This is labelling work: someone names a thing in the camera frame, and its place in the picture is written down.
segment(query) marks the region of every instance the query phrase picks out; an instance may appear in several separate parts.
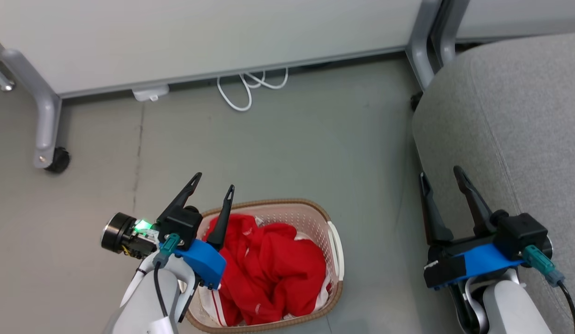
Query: laundry basket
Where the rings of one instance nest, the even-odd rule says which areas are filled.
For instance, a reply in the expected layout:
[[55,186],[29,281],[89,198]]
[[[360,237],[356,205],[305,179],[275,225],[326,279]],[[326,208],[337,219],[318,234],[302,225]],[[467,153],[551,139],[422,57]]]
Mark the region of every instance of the laundry basket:
[[[210,222],[217,218],[221,211],[215,209],[203,213],[203,221],[197,231],[197,238],[203,236],[209,229]],[[199,289],[193,296],[188,307],[186,318],[196,328],[208,333],[249,333],[260,332],[275,328],[287,327],[311,321],[328,314],[339,301],[343,290],[343,248],[335,226],[328,214],[322,207],[307,199],[277,199],[267,201],[254,201],[232,206],[232,213],[249,214],[258,218],[260,226],[272,223],[285,223],[294,226],[298,232],[306,234],[314,243],[323,250],[328,275],[330,276],[329,297],[325,305],[319,310],[287,320],[266,323],[264,325],[243,325],[223,327],[211,319],[207,311],[201,305]]]

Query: camera lens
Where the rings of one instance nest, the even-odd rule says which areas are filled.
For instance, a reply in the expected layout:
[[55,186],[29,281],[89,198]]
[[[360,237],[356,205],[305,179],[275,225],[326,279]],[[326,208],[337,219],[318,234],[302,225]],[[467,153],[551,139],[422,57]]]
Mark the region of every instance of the camera lens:
[[119,212],[115,214],[110,222],[104,226],[100,240],[102,248],[120,254],[123,241],[128,244],[131,239],[131,233],[133,233],[133,226],[136,221],[136,218],[127,216],[124,213]]

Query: gray sofa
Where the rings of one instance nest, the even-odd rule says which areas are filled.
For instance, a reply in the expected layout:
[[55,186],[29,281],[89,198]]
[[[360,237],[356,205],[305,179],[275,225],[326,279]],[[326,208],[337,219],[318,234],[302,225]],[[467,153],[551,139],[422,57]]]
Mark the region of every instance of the gray sofa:
[[[455,237],[472,218],[453,166],[493,211],[528,212],[549,230],[553,262],[575,302],[575,34],[508,40],[459,55],[435,76],[413,119],[417,150]],[[550,330],[573,333],[559,288],[519,278]]]

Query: gray metal leg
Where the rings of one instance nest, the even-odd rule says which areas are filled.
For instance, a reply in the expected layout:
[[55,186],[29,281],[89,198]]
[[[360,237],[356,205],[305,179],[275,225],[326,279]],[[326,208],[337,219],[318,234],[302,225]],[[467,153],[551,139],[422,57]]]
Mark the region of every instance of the gray metal leg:
[[454,45],[468,4],[469,0],[444,0],[442,3],[442,9],[438,13],[431,34],[441,67],[456,57]]
[[434,78],[434,70],[428,59],[428,38],[441,2],[442,0],[422,1],[409,44],[405,49],[422,91]]
[[1,71],[0,71],[0,85],[2,91],[12,91],[16,85],[14,82],[10,81]]
[[36,100],[38,125],[34,166],[46,168],[52,163],[55,150],[59,116],[61,114],[61,99],[21,52],[7,49],[1,55],[3,63]]

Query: white cable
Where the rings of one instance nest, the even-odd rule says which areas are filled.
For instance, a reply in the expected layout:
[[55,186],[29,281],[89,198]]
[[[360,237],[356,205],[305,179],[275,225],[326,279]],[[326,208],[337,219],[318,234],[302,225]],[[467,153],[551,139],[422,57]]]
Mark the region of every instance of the white cable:
[[[249,78],[254,80],[256,82],[256,84],[249,84],[244,78],[245,74],[247,76],[249,76]],[[268,84],[265,81],[265,79],[266,79],[266,72],[265,71],[262,72],[262,77],[260,79],[253,76],[249,72],[238,74],[238,76],[240,76],[240,80],[243,82],[244,88],[247,90],[247,94],[249,95],[249,103],[247,104],[247,106],[239,107],[239,106],[236,106],[236,104],[233,104],[232,102],[230,102],[230,99],[228,99],[228,97],[224,93],[224,90],[222,89],[222,85],[220,84],[220,79],[221,79],[220,77],[217,77],[217,89],[219,90],[220,94],[222,94],[222,97],[224,98],[224,100],[226,100],[228,105],[230,107],[232,107],[232,109],[234,109],[236,111],[245,112],[245,111],[249,110],[252,106],[252,94],[251,94],[250,89],[257,89],[257,88],[261,87],[262,85],[264,85],[265,87],[267,87],[269,89],[275,89],[275,90],[276,89],[282,89],[286,85],[286,83],[288,82],[289,73],[288,73],[288,68],[286,67],[286,74],[283,77],[283,82],[279,85]]]

